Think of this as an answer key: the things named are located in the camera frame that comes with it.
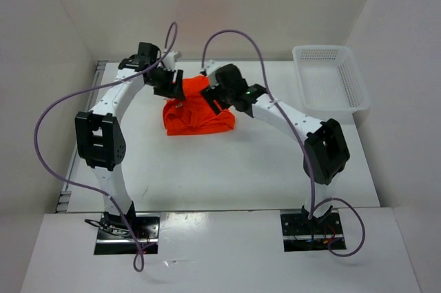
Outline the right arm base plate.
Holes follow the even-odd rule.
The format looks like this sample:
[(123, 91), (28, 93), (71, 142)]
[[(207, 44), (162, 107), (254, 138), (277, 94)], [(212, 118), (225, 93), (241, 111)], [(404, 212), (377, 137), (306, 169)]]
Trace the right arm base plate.
[(345, 238), (337, 211), (332, 211), (319, 224), (311, 224), (300, 210), (280, 213), (285, 252), (346, 250)]

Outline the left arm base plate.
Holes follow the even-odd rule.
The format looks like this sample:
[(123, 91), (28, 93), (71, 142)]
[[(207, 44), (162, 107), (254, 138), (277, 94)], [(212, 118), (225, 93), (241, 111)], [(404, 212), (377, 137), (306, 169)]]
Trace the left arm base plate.
[[(104, 224), (104, 215), (101, 216), (100, 221), (87, 219), (85, 222), (97, 228), (94, 255), (136, 254), (134, 239), (124, 225)], [(143, 249), (143, 254), (158, 254), (160, 214), (139, 212), (133, 224), (133, 231)]]

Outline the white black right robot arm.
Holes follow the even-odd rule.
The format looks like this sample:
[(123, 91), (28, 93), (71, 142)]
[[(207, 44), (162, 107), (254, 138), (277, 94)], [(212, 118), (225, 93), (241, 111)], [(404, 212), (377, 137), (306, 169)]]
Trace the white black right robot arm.
[(270, 95), (267, 88), (259, 84), (248, 85), (232, 63), (208, 63), (201, 68), (201, 74), (208, 78), (208, 86), (201, 95), (214, 114), (233, 107), (268, 123), (298, 143), (303, 155), (303, 170), (311, 185), (310, 195), (301, 209), (302, 225), (310, 233), (321, 231), (332, 209), (332, 181), (350, 159), (339, 122), (311, 117)]

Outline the orange mesh shorts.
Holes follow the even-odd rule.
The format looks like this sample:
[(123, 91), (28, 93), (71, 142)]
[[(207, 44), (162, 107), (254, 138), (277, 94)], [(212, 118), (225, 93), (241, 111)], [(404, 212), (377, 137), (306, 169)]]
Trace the orange mesh shorts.
[(163, 107), (167, 136), (189, 136), (228, 132), (235, 128), (236, 117), (223, 110), (215, 114), (201, 95), (209, 85), (207, 77), (183, 79), (185, 100), (169, 99)]

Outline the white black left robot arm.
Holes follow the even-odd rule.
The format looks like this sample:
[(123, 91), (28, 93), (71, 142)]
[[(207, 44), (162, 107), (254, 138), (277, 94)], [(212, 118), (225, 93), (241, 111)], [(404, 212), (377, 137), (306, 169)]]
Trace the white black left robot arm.
[(163, 59), (158, 58), (159, 52), (151, 43), (139, 43), (138, 52), (120, 62), (114, 85), (90, 110), (79, 112), (74, 120), (79, 156), (92, 169), (104, 192), (101, 225), (114, 229), (124, 238), (135, 234), (138, 221), (121, 166), (127, 152), (120, 127), (123, 115), (146, 85), (153, 88), (155, 95), (185, 98), (183, 71), (175, 68), (180, 52), (165, 49)]

